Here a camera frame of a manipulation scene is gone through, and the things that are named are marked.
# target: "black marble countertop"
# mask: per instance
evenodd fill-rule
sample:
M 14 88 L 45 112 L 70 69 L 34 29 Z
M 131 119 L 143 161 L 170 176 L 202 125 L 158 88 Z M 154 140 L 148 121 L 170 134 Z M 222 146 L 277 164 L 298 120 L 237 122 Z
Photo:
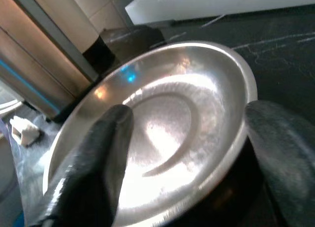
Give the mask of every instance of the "black marble countertop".
M 151 26 L 150 30 L 134 27 L 107 31 L 101 36 L 117 57 L 112 69 L 168 43 L 211 41 L 226 45 L 237 51 L 250 65 L 257 82 L 259 99 L 282 104 L 315 124 L 315 5 L 159 23 Z M 41 139 L 31 147 L 12 144 L 27 220 L 30 209 L 42 196 L 43 169 L 61 124 L 48 123 L 39 112 L 25 106 L 14 114 L 28 118 L 43 130 Z M 270 208 L 266 195 L 262 191 L 257 196 L 239 226 L 255 226 L 253 223 L 259 221 L 263 225 L 256 226 L 279 226 L 275 221 L 273 224 L 266 221 L 262 215 Z

